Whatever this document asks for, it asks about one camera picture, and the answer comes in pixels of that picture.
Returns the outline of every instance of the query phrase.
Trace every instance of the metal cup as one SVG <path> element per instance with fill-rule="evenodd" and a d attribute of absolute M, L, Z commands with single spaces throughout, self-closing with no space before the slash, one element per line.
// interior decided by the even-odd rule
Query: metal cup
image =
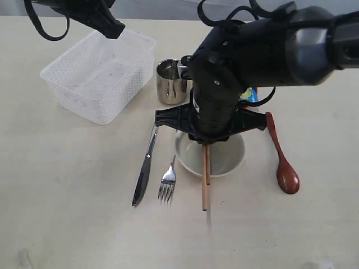
<path fill-rule="evenodd" d="M 187 80 L 180 78 L 176 59 L 167 59 L 157 66 L 157 95 L 161 103 L 176 105 L 186 100 Z"/>

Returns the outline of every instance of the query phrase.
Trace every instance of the fork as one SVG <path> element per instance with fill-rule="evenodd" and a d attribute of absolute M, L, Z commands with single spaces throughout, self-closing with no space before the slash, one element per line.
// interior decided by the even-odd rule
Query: fork
<path fill-rule="evenodd" d="M 176 154 L 173 155 L 172 162 L 170 163 L 167 172 L 163 174 L 161 179 L 161 184 L 158 191 L 158 199 L 161 201 L 164 198 L 164 201 L 167 200 L 168 202 L 173 196 L 174 186 L 176 185 L 176 173 L 174 172 L 175 159 Z"/>

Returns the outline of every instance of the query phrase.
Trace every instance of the wooden spoon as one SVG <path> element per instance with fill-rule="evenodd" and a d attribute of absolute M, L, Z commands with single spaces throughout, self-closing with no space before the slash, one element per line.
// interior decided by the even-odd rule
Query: wooden spoon
<path fill-rule="evenodd" d="M 274 146 L 277 149 L 279 157 L 279 164 L 277 169 L 278 184 L 283 192 L 288 194 L 295 194 L 299 191 L 300 185 L 298 174 L 289 164 L 286 157 L 284 157 L 282 149 L 280 148 L 272 114 L 267 112 L 265 115 L 267 117 L 267 128 L 273 140 Z"/>

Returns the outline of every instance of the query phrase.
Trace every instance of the white plastic basket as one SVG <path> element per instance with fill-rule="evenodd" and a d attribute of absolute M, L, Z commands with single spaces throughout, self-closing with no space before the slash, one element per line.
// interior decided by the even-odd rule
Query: white plastic basket
<path fill-rule="evenodd" d="M 153 75 L 156 41 L 124 30 L 117 40 L 94 31 L 40 73 L 68 110 L 109 124 Z"/>

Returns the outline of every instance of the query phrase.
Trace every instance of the white bowl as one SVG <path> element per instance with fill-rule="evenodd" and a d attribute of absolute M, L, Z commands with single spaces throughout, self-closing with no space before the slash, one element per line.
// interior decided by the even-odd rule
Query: white bowl
<path fill-rule="evenodd" d="M 178 132 L 174 144 L 178 161 L 189 172 L 202 176 L 202 145 L 188 138 L 188 134 Z M 245 143 L 240 134 L 231 136 L 226 142 L 210 145 L 211 177 L 220 178 L 232 173 L 246 155 Z"/>

